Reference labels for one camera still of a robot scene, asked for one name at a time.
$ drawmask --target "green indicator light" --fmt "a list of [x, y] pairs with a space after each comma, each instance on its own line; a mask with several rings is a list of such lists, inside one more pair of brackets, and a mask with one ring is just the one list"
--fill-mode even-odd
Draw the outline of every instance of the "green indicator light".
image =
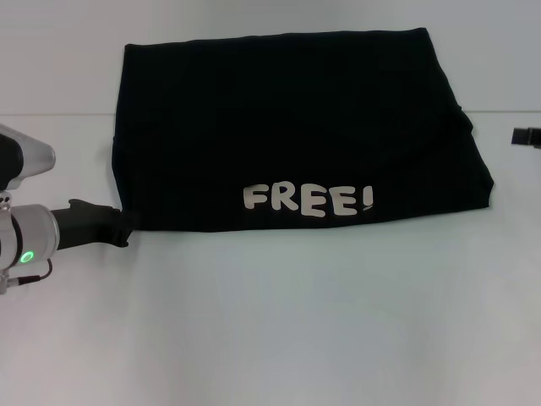
[[25, 264], [28, 261], [32, 261], [32, 258], [34, 258], [34, 252], [28, 251], [23, 254], [23, 256], [20, 257], [20, 261]]

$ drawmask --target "white wall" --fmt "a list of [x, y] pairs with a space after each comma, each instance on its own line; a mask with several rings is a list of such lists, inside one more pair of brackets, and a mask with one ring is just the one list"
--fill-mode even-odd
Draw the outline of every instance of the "white wall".
[[[15, 202], [118, 206], [112, 113], [127, 42], [427, 26], [465, 108], [540, 110], [539, 11], [3, 0], [0, 121], [57, 152]], [[509, 141], [541, 113], [470, 117], [496, 181], [488, 210], [320, 231], [136, 233], [125, 250], [58, 252], [51, 278], [0, 297], [0, 405], [537, 405], [541, 152]]]

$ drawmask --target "cable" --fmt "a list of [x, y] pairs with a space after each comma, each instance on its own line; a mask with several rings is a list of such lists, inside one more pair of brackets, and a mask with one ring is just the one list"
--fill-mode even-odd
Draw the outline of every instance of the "cable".
[[11, 288], [12, 286], [27, 285], [29, 283], [39, 282], [43, 279], [48, 278], [52, 274], [52, 262], [50, 259], [48, 259], [47, 263], [49, 264], [49, 272], [42, 277], [40, 275], [32, 275], [30, 277], [14, 277], [12, 279], [9, 279], [9, 287]]

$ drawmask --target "black t-shirt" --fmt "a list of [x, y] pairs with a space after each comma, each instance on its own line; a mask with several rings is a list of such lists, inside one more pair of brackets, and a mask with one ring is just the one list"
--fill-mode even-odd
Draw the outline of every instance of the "black t-shirt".
[[126, 46], [112, 164], [142, 230], [328, 228], [484, 208], [425, 29]]

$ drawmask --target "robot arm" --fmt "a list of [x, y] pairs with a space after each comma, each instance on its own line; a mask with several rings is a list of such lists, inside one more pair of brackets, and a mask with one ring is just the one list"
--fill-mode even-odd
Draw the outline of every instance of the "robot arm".
[[51, 170], [55, 161], [49, 145], [0, 124], [0, 294], [16, 284], [9, 279], [14, 266], [49, 260], [57, 250], [78, 245], [128, 246], [134, 219], [118, 209], [82, 200], [70, 200], [68, 209], [55, 211], [41, 205], [12, 206], [7, 190]]

